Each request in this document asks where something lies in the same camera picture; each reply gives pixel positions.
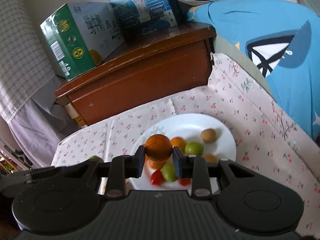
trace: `wooden nightstand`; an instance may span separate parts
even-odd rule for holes
[[[55,91],[88,125],[144,103],[206,85],[212,67],[211,25],[187,22],[137,36],[100,66]]]

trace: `floral tablecloth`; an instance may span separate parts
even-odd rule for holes
[[[320,237],[319,147],[235,61],[224,54],[212,57],[207,86],[138,106],[76,132],[59,144],[52,165],[74,165],[93,155],[110,162],[130,154],[137,139],[165,118],[208,114],[232,132],[237,163],[301,196],[305,209],[297,232]]]

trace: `blue box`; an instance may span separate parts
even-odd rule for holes
[[[124,28],[147,34],[177,26],[182,21],[176,0],[110,0]]]

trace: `gray cloth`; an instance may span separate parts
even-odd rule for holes
[[[0,0],[0,115],[9,123],[54,77],[22,0]]]
[[[267,91],[270,96],[272,96],[271,90],[257,66],[245,54],[237,49],[236,46],[232,45],[229,41],[217,33],[213,47],[215,53],[226,54],[235,62],[237,62],[250,76],[252,76],[258,82],[260,86],[264,88],[265,91]]]
[[[58,77],[52,78],[8,124],[19,147],[38,168],[49,167],[58,143],[79,130],[64,107],[54,103],[53,92],[60,85]]]

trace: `barcode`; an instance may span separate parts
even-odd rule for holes
[[[63,60],[59,62],[59,65],[66,77],[70,75],[70,72],[68,71],[68,68],[66,67],[66,64],[63,62]]]
[[[58,41],[55,41],[50,47],[51,47],[52,52],[55,55],[57,61],[60,61],[64,58],[63,51],[62,51]]]

